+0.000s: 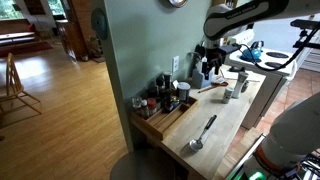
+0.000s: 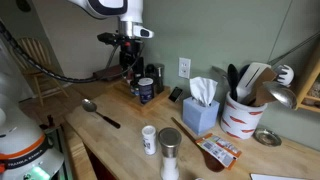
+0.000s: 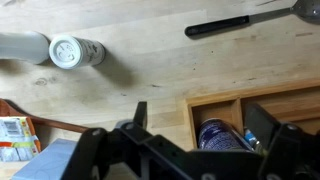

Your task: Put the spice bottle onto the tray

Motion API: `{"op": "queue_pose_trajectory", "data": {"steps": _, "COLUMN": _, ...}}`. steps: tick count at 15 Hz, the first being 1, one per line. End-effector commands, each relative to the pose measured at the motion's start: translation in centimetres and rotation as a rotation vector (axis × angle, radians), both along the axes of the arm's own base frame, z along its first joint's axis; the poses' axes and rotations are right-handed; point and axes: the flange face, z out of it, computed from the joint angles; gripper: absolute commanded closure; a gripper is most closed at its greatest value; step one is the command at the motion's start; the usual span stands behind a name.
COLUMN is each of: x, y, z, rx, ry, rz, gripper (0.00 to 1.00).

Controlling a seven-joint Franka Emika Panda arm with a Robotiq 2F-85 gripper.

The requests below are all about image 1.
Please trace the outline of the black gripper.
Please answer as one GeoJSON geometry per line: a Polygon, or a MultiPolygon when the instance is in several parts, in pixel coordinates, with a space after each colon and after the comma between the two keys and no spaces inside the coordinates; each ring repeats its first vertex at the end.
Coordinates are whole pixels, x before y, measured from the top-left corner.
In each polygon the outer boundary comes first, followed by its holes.
{"type": "Polygon", "coordinates": [[[220,67],[225,62],[225,57],[239,49],[239,45],[226,45],[214,49],[207,49],[205,53],[207,61],[203,64],[205,79],[209,80],[209,74],[213,67],[215,67],[215,75],[218,75],[220,67]]]}

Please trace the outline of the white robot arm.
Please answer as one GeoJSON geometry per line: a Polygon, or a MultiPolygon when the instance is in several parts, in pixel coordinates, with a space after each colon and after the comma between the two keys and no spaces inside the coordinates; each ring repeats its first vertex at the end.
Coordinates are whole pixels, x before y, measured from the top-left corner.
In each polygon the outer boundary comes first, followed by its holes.
{"type": "MultiPolygon", "coordinates": [[[[252,0],[230,9],[224,5],[208,9],[203,31],[211,41],[223,38],[239,27],[267,19],[317,14],[319,0],[252,0]]],[[[273,122],[269,134],[244,163],[252,177],[291,180],[307,155],[320,148],[320,93],[297,101],[273,122]]]]}

